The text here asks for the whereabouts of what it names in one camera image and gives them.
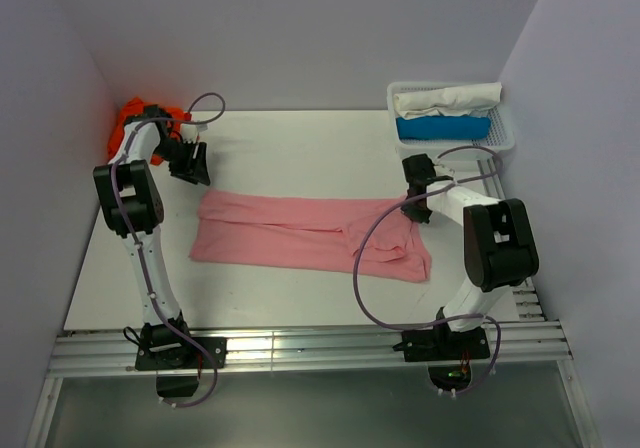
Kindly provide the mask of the pink t shirt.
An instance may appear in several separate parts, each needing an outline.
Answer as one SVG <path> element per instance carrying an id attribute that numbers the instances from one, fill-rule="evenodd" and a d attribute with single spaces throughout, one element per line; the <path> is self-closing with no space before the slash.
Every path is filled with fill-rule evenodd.
<path id="1" fill-rule="evenodd" d="M 420 283 L 432 258 L 392 199 L 313 199 L 211 190 L 190 257 L 197 262 L 349 273 Z"/>

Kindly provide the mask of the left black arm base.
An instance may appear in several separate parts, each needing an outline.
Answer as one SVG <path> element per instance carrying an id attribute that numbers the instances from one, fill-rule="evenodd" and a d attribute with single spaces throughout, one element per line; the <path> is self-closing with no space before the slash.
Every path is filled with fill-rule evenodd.
<path id="1" fill-rule="evenodd" d="M 227 339 L 198 337 L 194 341 L 208 354 L 177 336 L 164 325 L 146 324 L 140 332 L 127 326 L 124 338 L 136 349 L 134 370 L 156 374 L 156 393 L 162 398 L 186 401 L 196 394 L 205 369 L 221 369 L 225 365 Z"/>

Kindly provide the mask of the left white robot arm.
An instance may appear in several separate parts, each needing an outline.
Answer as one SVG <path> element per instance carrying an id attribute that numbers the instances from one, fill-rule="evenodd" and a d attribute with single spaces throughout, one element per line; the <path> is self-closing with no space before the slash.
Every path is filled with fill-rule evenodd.
<path id="1" fill-rule="evenodd" d="M 158 157 L 172 177 L 208 186 L 207 144 L 199 140 L 208 124 L 192 120 L 190 112 L 178 116 L 157 104 L 144 105 L 125 114 L 115 152 L 93 170 L 103 218 L 127 250 L 143 303 L 141 332 L 123 333 L 141 355 L 160 356 L 172 367 L 207 350 L 191 336 L 171 288 L 161 246 L 164 205 L 150 165 Z"/>

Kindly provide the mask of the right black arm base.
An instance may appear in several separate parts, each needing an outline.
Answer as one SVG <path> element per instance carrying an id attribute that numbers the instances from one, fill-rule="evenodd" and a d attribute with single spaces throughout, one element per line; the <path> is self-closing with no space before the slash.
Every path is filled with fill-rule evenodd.
<path id="1" fill-rule="evenodd" d="M 490 358 L 482 328 L 453 332 L 447 324 L 430 330 L 403 331 L 401 341 L 392 349 L 401 352 L 407 363 L 448 362 L 428 368 L 431 382 L 444 391 L 468 388 L 472 381 L 471 362 Z"/>

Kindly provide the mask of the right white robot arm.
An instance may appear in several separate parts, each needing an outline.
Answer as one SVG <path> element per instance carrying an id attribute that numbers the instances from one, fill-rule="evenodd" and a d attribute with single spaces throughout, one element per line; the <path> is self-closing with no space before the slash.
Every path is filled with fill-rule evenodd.
<path id="1" fill-rule="evenodd" d="M 511 287 L 539 270 L 539 256 L 525 204 L 498 199 L 464 186 L 426 154 L 402 160 L 408 202 L 402 213 L 427 224 L 434 213 L 462 230 L 465 278 L 437 314 L 445 324 L 433 333 L 435 351 L 452 358 L 468 342 L 466 332 L 480 327 Z"/>

